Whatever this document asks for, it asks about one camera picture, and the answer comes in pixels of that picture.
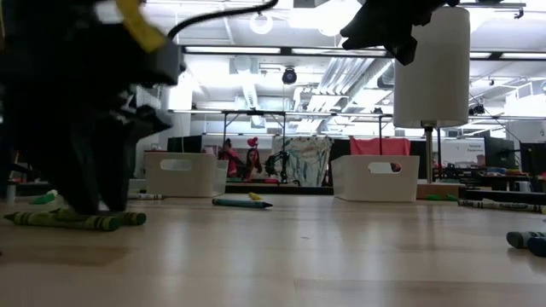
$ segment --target ceiling light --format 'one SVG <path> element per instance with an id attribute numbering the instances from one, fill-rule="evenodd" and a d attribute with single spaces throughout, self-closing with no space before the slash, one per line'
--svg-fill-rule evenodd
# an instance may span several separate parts
<path id="1" fill-rule="evenodd" d="M 221 114 L 219 110 L 169 110 L 173 113 L 192 113 L 192 114 Z"/>
<path id="2" fill-rule="evenodd" d="M 501 59 L 505 60 L 546 60 L 546 52 L 525 52 L 516 53 L 508 52 L 501 55 Z"/>
<path id="3" fill-rule="evenodd" d="M 224 55 L 278 55 L 280 48 L 271 47 L 236 47 L 236 46 L 184 46 L 186 54 L 224 54 Z"/>
<path id="4" fill-rule="evenodd" d="M 256 19 L 258 17 L 265 17 L 265 23 L 262 26 L 258 26 Z M 261 13 L 254 14 L 249 21 L 250 29 L 256 34 L 267 34 L 273 29 L 273 18 L 269 14 Z"/>
<path id="5" fill-rule="evenodd" d="M 300 116 L 330 116 L 335 113 L 325 112 L 287 112 L 287 115 L 300 115 Z"/>
<path id="6" fill-rule="evenodd" d="M 470 9 L 470 32 L 476 31 L 495 14 L 493 9 Z"/>
<path id="7" fill-rule="evenodd" d="M 325 137 L 325 136 L 316 135 L 316 134 L 288 134 L 288 135 L 285 135 L 285 136 L 288 136 L 288 137 Z"/>
<path id="8" fill-rule="evenodd" d="M 294 55 L 329 55 L 337 57 L 367 56 L 385 57 L 386 51 L 379 48 L 367 48 L 360 50 L 343 50 L 341 48 L 293 48 Z"/>
<path id="9" fill-rule="evenodd" d="M 490 56 L 491 56 L 491 52 L 471 52 L 470 60 L 489 59 Z"/>
<path id="10" fill-rule="evenodd" d="M 223 136 L 224 133 L 222 132 L 205 132 L 203 133 L 203 136 Z M 238 136 L 239 134 L 237 133 L 226 133 L 225 134 L 226 136 Z"/>
<path id="11" fill-rule="evenodd" d="M 340 34 L 361 7 L 357 0 L 330 0 L 321 4 L 315 9 L 319 32 L 329 37 Z"/>
<path id="12" fill-rule="evenodd" d="M 358 118 L 378 118 L 384 114 L 372 114 L 372 113 L 337 113 L 337 116 L 345 117 L 358 117 Z"/>

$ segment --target black cable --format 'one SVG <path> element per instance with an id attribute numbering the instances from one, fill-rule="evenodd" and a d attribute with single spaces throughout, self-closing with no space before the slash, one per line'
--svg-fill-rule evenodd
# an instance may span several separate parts
<path id="1" fill-rule="evenodd" d="M 474 99 L 474 101 L 476 101 L 476 103 L 478 103 L 479 105 L 482 105 L 482 103 L 480 103 L 480 102 L 478 101 L 478 99 L 476 99 L 476 97 L 474 97 L 474 95 L 472 95 L 472 94 L 470 94 L 470 93 L 468 93 L 468 94 L 472 97 L 472 99 Z M 507 133 L 509 133 L 509 135 L 513 136 L 514 139 L 518 140 L 518 142 L 521 142 L 521 140 L 520 140 L 514 133 L 510 132 L 510 130 L 506 127 L 505 124 L 501 123 L 498 119 L 495 118 L 495 116 L 493 116 L 493 114 L 489 113 L 489 111 L 487 111 L 487 109 L 485 108 L 485 106 L 484 106 L 484 110 L 485 110 L 485 112 L 488 113 L 488 114 L 489 114 L 489 115 L 490 115 L 490 116 L 491 116 L 499 125 L 501 125 L 501 126 L 505 129 L 505 131 L 506 131 Z"/>
<path id="2" fill-rule="evenodd" d="M 187 20 L 184 20 L 174 26 L 168 33 L 167 37 L 169 39 L 173 39 L 180 31 L 182 31 L 184 28 L 191 26 L 196 23 L 200 23 L 207 20 L 213 20 L 217 18 L 222 17 L 229 17 L 229 16 L 235 16 L 239 14 L 249 14 L 249 13 L 258 13 L 261 11 L 265 11 L 267 9 L 271 9 L 274 6 L 276 6 L 279 3 L 279 0 L 271 0 L 267 3 L 256 5 L 250 8 L 244 8 L 244 9 L 227 9 L 223 11 L 218 11 L 210 14 L 202 14 L 198 15 L 192 18 L 189 18 Z"/>

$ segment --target monitor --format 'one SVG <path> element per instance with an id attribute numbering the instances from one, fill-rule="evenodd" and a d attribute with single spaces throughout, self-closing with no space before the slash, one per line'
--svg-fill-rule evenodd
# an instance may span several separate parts
<path id="1" fill-rule="evenodd" d="M 167 151 L 169 153 L 193 153 L 201 152 L 202 136 L 169 137 Z"/>
<path id="2" fill-rule="evenodd" d="M 514 141 L 484 137 L 485 166 L 515 169 Z"/>
<path id="3" fill-rule="evenodd" d="M 546 172 L 546 143 L 520 143 L 521 171 L 533 176 Z"/>

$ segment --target pink cloth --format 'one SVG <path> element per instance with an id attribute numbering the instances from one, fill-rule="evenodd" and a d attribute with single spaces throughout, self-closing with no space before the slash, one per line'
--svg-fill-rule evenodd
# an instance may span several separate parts
<path id="1" fill-rule="evenodd" d="M 410 155 L 410 141 L 403 138 L 384 138 L 383 155 Z M 351 155 L 368 154 L 379 155 L 379 138 L 371 140 L 357 140 L 351 136 Z"/>
<path id="2" fill-rule="evenodd" d="M 224 152 L 223 156 L 220 158 L 222 160 L 229 160 L 228 177 L 237 176 L 237 164 L 235 162 L 235 158 L 239 159 L 239 155 L 233 149 L 230 149 L 229 151 Z"/>

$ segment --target desk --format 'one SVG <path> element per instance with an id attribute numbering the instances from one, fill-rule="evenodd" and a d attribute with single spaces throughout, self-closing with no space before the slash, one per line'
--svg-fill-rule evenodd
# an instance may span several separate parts
<path id="1" fill-rule="evenodd" d="M 522 181 L 530 181 L 528 176 L 491 176 L 491 175 L 480 175 L 476 177 L 482 183 L 482 186 L 492 187 L 497 191 L 506 191 L 507 185 L 510 191 L 515 191 L 515 183 Z"/>
<path id="2" fill-rule="evenodd" d="M 2 220 L 3 306 L 544 307 L 546 302 L 546 261 L 509 248 L 505 240 L 510 230 L 543 229 L 543 215 L 451 202 L 263 196 L 274 205 L 270 210 L 197 199 L 132 202 L 132 210 L 148 214 L 147 223 L 106 234 Z M 13 210 L 37 208 L 48 207 L 21 204 Z"/>

